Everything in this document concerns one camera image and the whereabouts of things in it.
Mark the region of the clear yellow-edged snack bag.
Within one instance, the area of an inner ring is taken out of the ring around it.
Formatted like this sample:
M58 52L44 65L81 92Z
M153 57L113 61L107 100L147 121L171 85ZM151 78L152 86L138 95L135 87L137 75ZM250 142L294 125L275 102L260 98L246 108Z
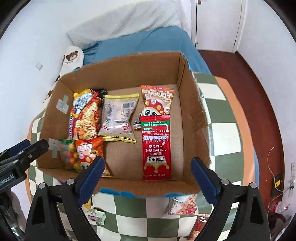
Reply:
M136 144L130 118L133 115L139 94L106 95L98 136L105 142L123 141Z

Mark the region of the cranberry oat cookie packet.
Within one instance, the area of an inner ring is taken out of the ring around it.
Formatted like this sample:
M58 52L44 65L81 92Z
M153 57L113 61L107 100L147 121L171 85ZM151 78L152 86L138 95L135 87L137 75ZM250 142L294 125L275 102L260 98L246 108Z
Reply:
M165 210L166 215L197 215L199 209L196 204L197 194L170 197Z

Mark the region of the white door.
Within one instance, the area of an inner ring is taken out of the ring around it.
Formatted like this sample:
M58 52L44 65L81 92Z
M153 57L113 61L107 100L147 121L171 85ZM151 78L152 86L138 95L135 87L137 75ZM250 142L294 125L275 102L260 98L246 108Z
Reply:
M193 39L198 50L234 52L245 1L192 1Z

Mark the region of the small white panda packet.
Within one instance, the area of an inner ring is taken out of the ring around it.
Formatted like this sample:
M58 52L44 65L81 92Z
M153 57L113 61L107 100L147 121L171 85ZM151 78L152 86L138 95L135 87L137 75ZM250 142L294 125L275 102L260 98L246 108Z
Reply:
M90 221L95 222L97 225L104 226L106 219L106 213L104 211L93 208L86 213L86 216Z

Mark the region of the orange panda seed packet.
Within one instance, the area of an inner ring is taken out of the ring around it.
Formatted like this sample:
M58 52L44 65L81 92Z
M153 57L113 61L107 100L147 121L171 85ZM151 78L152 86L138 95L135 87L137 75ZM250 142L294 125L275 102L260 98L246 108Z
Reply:
M171 111L171 103L175 94L174 88L163 86L141 86L144 108L133 123L133 129L141 129L141 116L168 115Z

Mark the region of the yellow tag on floor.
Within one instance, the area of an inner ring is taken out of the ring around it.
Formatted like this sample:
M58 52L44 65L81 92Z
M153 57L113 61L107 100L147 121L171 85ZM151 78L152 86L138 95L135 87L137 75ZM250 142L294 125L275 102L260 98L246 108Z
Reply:
M274 188L276 189L281 183L281 180L277 180L276 182L274 182Z

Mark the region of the wall socket left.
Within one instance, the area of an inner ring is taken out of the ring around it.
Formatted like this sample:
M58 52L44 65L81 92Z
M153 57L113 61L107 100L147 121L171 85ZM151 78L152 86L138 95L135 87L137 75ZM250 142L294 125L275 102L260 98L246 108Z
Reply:
M37 63L36 63L36 68L37 68L38 70L41 70L42 67L43 67L43 64L42 64L41 62L37 62Z

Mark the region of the colourful candy ball bag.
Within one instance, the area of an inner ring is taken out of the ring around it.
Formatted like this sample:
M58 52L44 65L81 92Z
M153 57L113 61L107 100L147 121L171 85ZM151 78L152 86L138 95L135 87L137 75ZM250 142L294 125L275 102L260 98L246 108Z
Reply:
M81 172L78 153L76 151L75 141L70 139L60 139L60 156L64 166L68 170Z

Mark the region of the brown pastry packet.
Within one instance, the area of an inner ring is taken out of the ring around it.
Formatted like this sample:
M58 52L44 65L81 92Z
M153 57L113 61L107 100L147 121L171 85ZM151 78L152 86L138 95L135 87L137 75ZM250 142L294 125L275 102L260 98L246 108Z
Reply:
M195 240L195 238L199 235L199 233L204 228L209 217L210 217L210 214L199 214L197 216L197 220L193 226L193 229L192 229L190 235L186 238L186 240Z

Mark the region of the red spicy strip packet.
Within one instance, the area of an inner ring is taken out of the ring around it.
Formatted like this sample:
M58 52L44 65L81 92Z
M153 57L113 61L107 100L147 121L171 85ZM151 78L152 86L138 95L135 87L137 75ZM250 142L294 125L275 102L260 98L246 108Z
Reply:
M143 181L171 180L169 115L141 116Z

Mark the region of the bear print pillow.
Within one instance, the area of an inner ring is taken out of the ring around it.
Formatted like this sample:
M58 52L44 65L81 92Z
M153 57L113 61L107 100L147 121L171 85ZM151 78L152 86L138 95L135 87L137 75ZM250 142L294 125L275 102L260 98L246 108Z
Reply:
M62 67L60 70L60 73L51 88L51 90L48 92L46 98L43 101L43 105L46 106L51 98L53 89L58 82L58 80L68 74L73 72L74 70L77 70L79 68L82 68L83 66L83 60L84 60L84 53L81 48L76 46L69 46L66 53L64 54L63 61L62 61Z

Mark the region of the yellow panda snack packet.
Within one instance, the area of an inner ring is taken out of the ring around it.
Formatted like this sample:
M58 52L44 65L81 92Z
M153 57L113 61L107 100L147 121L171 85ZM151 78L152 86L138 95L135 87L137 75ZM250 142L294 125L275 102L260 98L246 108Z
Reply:
M83 210L91 210L92 209L92 198L88 200L87 203L83 204Z

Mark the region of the white quilted headboard cushion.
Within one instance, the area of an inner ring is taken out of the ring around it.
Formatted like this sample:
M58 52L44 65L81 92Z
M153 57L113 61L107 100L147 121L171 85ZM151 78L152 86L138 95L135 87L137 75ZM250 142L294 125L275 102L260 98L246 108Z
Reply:
M116 7L69 30L79 48L108 39L150 31L160 27L182 27L173 1L140 1Z

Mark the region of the instant noodle packet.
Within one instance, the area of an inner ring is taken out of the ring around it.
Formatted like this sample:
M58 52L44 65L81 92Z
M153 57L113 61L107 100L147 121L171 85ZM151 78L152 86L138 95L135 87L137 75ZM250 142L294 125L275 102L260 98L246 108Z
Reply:
M89 140L97 136L106 94L103 88L85 89L73 94L68 128L70 140Z

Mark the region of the blue bed sheet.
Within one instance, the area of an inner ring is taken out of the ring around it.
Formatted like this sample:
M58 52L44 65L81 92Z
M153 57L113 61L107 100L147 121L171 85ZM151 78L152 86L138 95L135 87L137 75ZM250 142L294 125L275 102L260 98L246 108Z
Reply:
M84 47L82 51L83 66L136 53L177 51L184 54L192 71L211 74L188 33L177 26L161 27L97 41Z

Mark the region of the green white checkered mat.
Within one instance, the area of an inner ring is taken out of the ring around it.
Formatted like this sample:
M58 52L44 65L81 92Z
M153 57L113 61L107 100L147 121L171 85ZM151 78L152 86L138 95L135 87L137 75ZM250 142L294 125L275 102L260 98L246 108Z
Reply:
M210 168L234 185L257 182L255 152L246 116L228 81L195 74L208 126ZM198 215L163 215L167 197L131 198L98 192L93 204L105 211L104 225L93 229L104 240L184 240Z

